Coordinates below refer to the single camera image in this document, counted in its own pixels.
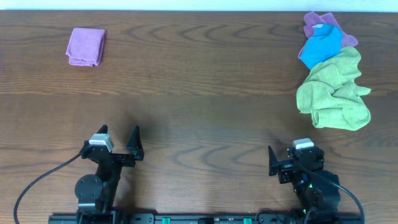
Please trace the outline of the green microfiber cloth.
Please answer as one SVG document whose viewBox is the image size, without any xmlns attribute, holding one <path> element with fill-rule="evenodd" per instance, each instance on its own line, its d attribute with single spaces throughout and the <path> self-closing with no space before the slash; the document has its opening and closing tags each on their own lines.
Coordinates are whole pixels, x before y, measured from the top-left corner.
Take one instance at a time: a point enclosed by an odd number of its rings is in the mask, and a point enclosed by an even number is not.
<svg viewBox="0 0 398 224">
<path fill-rule="evenodd" d="M 359 86 L 358 63 L 361 54 L 352 46 L 343 47 L 337 55 L 316 64 L 296 93 L 297 108 L 310 114 L 316 128 L 357 131 L 371 120 L 362 100 L 371 89 Z"/>
</svg>

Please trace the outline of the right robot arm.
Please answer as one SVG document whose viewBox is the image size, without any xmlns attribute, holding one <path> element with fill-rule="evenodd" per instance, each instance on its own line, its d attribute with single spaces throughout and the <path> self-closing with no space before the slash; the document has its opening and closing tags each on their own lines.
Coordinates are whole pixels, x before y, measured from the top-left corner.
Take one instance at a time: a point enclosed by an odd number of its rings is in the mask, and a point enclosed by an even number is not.
<svg viewBox="0 0 398 224">
<path fill-rule="evenodd" d="M 277 175 L 281 184 L 291 183 L 301 206 L 305 210 L 316 208 L 320 212 L 335 213 L 340 202 L 338 188 L 326 180 L 338 183 L 338 176 L 323 169 L 324 152 L 316 146 L 288 148 L 289 158 L 277 159 L 271 147 L 269 175 Z"/>
</svg>

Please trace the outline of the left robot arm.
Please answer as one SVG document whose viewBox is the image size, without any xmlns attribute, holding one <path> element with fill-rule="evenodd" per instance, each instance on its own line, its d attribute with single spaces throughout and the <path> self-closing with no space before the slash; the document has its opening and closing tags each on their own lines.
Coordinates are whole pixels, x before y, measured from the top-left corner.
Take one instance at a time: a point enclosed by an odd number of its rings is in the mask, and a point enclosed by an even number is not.
<svg viewBox="0 0 398 224">
<path fill-rule="evenodd" d="M 134 167 L 136 161 L 144 159 L 138 126 L 127 142 L 127 154 L 114 153 L 113 147 L 107 125 L 83 143 L 81 158 L 91 160 L 98 167 L 95 174 L 83 176 L 75 185 L 79 213 L 108 213 L 113 207 L 123 167 Z"/>
</svg>

